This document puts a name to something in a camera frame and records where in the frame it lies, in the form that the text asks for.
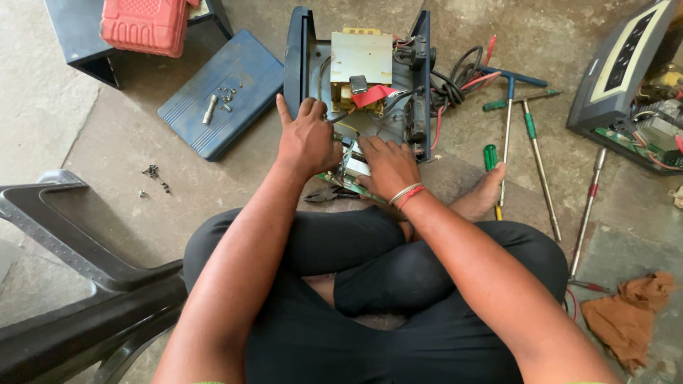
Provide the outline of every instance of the hand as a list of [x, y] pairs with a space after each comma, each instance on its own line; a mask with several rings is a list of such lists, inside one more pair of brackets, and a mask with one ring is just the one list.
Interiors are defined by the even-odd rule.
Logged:
[[324, 102], [312, 97], [304, 99], [298, 117], [292, 121], [285, 98], [276, 98], [282, 121], [282, 138], [276, 164], [296, 170], [306, 177], [333, 169], [342, 160], [342, 143], [333, 140], [332, 124], [322, 120], [327, 112]]
[[379, 136], [358, 138], [372, 177], [359, 176], [358, 181], [370, 193], [389, 201], [406, 187], [421, 181], [415, 156], [408, 144], [386, 143]]

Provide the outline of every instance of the blue t-handle tool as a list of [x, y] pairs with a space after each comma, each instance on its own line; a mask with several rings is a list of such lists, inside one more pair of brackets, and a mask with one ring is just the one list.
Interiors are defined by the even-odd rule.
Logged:
[[[479, 66], [479, 70], [483, 73], [490, 74], [493, 72], [500, 72], [501, 77], [507, 79], [507, 125], [505, 126], [505, 146], [503, 147], [503, 162], [507, 164], [507, 147], [510, 143], [510, 117], [512, 116], [512, 99], [514, 99], [514, 83], [515, 81], [522, 81], [537, 87], [547, 87], [548, 82], [534, 77], [528, 77], [523, 74], [510, 72], [509, 70], [502, 70], [498, 68], [491, 68], [487, 66]], [[501, 183], [501, 199], [498, 205], [503, 206], [505, 202], [505, 180]]]

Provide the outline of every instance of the blue toolbox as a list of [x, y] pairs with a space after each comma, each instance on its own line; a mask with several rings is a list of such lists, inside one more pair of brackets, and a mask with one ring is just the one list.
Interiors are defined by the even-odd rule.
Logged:
[[283, 80], [282, 63], [243, 29], [158, 113], [201, 157], [217, 161], [275, 103]]

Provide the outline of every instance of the black pants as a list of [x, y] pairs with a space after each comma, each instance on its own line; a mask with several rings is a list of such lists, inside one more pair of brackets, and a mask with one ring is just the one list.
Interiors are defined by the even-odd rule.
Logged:
[[[212, 217], [190, 239], [188, 291], [238, 213]], [[563, 299], [567, 263], [554, 241], [510, 221], [476, 225]], [[301, 279], [332, 272], [337, 309]], [[393, 331], [347, 317], [397, 310], [410, 318]], [[430, 248], [406, 244], [398, 224], [377, 207], [296, 213], [245, 367], [248, 383], [522, 382], [510, 351], [465, 303]]]

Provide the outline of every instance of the bracelet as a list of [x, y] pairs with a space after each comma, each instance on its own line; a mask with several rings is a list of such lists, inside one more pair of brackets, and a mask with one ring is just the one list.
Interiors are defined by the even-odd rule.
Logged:
[[423, 189], [425, 189], [423, 185], [411, 189], [410, 192], [408, 192], [408, 194], [406, 195], [406, 199], [403, 200], [401, 205], [398, 206], [398, 210], [401, 210], [401, 208], [403, 208], [403, 206], [406, 205], [406, 203], [408, 202], [408, 200], [410, 200], [411, 197], [415, 196], [418, 192], [422, 191]]
[[421, 182], [416, 182], [415, 184], [406, 187], [403, 191], [400, 191], [399, 193], [396, 193], [396, 196], [394, 196], [393, 199], [389, 200], [389, 205], [392, 205], [393, 203], [395, 203], [396, 200], [400, 199], [401, 196], [403, 196], [403, 195], [405, 195], [406, 193], [408, 193], [411, 189], [416, 188], [416, 187], [419, 187], [419, 186], [421, 186], [421, 185], [422, 185]]

